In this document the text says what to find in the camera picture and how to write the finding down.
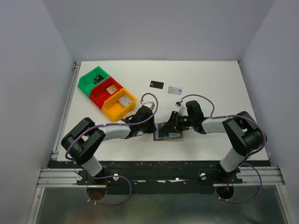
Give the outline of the brown leather card holder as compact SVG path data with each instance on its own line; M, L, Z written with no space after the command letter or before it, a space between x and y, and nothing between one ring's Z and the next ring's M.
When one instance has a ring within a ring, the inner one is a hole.
M157 138L157 125L158 125L158 123L155 124L156 131L153 133L153 140L154 141L173 140L173 139L181 139L181 138L183 138L182 132L178 132L178 133L168 133L168 137L163 138L163 139L158 139Z

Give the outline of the silver VIP credit card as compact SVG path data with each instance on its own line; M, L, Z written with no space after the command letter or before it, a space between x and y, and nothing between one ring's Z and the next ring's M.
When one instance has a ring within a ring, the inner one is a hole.
M168 93L175 94L175 95L182 95L182 88L169 86Z

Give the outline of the black credit card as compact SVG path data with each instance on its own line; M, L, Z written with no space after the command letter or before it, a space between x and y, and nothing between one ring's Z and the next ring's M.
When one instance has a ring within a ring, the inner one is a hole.
M164 83L163 82L158 82L158 81L151 81L150 85L151 88L156 88L156 89L163 89Z
M159 123L157 125L157 138L158 139L163 139L163 138L168 137L168 133L163 129L165 124L166 124L166 122Z

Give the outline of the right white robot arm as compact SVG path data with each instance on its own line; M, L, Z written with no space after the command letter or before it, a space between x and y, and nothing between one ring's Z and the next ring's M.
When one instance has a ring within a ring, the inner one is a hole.
M183 116L173 111L169 120L159 128L159 133L166 136L190 127L200 134L226 133L232 148L220 161L220 168L215 171L217 181L227 182L232 177L232 171L264 148L266 134L246 111L236 115L208 118L204 116L197 101L189 101L185 105L188 115Z

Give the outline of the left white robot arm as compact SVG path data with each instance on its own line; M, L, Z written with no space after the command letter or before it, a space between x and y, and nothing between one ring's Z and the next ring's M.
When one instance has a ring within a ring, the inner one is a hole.
M153 115L154 104L148 102L136 114L115 123L95 125L89 117L82 119L61 140L71 160L80 165L93 184L103 181L103 167L94 156L100 144L107 140L129 139L142 133L156 131Z

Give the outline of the silver card in yellow bin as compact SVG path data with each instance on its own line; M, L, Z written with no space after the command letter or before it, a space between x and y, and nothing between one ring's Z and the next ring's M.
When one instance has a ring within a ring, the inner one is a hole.
M125 108L132 103L131 99L127 95L123 95L118 99L120 105Z

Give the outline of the gold card in red bin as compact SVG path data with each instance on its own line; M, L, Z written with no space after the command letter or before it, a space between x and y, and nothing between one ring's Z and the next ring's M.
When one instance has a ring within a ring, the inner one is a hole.
M112 95L112 94L114 94L115 92L118 91L118 88L117 88L115 85L111 85L111 86L109 86L109 87L106 88L106 91L107 91L110 95Z

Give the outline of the black card in green bin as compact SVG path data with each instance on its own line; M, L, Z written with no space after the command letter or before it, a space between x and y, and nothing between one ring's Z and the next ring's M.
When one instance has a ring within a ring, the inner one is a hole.
M105 78L102 77L101 75L98 75L97 77L94 78L94 84L100 83L104 80Z

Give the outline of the yellow plastic bin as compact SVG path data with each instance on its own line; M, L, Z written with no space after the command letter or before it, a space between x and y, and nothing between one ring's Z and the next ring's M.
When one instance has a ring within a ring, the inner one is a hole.
M123 95L127 95L132 103L127 107L123 108L118 99ZM129 112L133 111L136 106L137 99L125 88L111 96L103 104L101 111L109 118L110 121L116 122L123 119Z

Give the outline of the red plastic bin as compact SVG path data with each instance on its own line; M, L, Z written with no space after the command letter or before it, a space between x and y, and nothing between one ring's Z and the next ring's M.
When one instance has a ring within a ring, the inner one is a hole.
M106 79L105 81L103 81L102 83L100 83L99 85L97 85L96 87L94 87L90 93L90 100L101 110L103 107L103 104L106 100L108 100L111 96L113 96L114 94L110 95L107 91L106 88L111 86L111 85L115 85L118 88L118 91L120 91L123 86L121 84L119 84L115 79L113 79L112 77L109 77L108 79Z

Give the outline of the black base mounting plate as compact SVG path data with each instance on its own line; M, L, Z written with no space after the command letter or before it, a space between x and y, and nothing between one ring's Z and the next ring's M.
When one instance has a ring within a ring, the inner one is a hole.
M214 187L271 185L278 170L268 161L251 161L220 178L217 161L108 161L100 179L69 162L51 161L40 173L43 187L79 187L107 190L111 195L132 194L211 194Z

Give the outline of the green plastic bin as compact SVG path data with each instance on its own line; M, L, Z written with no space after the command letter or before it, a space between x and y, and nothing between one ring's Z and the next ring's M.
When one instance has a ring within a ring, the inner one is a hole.
M104 77L105 79L103 81L105 81L106 79L108 79L110 77L110 75L105 72L101 67L97 66L96 68L94 68L93 70L91 70L90 72L86 73L85 75L83 75L78 82L78 88L87 96L90 96L90 93L92 91L92 89L94 87L96 87L97 85L99 85L100 83L94 84L94 78L97 77L98 75L101 75L102 77Z

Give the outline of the aluminium rail frame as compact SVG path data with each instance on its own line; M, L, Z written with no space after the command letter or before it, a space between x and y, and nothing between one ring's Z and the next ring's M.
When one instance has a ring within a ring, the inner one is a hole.
M69 109L70 109L70 102L71 102L71 98L74 93L75 82L78 78L81 63L82 63L81 61L74 62L74 69L73 69L73 73L71 76L71 84L70 84L68 92L67 92L66 100L64 101L63 112L59 119L60 123L59 123L59 128L58 128L58 131L56 134L56 138L54 141L54 145L51 149L51 154L49 156L49 159L47 160L46 165L42 166L42 168L41 168L40 174L42 173L42 169L47 169L48 165L50 163L57 161L58 153L59 153L59 150L58 150L59 142L58 141L61 139L63 130L65 129L66 119L67 119ZM33 199L33 202L32 202L31 208L30 208L30 212L28 215L28 219L27 219L28 224L38 223L39 213L40 213L42 205L43 205L43 199L45 196L45 192L46 192L46 187L40 186L39 183L37 183L34 199Z

